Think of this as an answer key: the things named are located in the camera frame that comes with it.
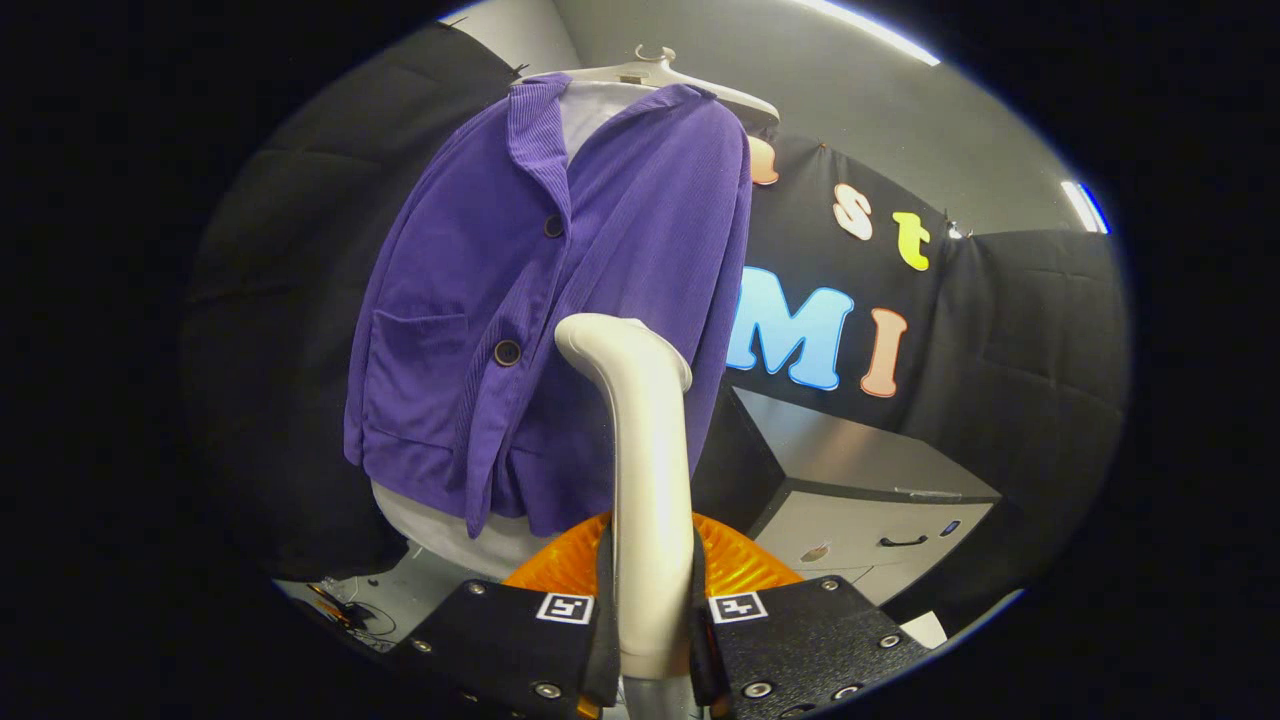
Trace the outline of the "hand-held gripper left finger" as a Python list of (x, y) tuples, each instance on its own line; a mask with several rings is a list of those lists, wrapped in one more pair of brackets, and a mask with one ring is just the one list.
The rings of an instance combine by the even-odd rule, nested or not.
[(611, 515), (506, 582), (460, 583), (388, 655), (444, 719), (599, 719), (620, 696)]

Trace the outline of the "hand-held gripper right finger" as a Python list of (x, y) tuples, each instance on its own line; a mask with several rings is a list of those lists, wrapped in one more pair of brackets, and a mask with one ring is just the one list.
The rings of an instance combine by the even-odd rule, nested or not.
[(721, 521), (698, 514), (692, 525), (689, 666), (714, 719), (813, 714), (928, 660), (850, 580), (804, 579)]

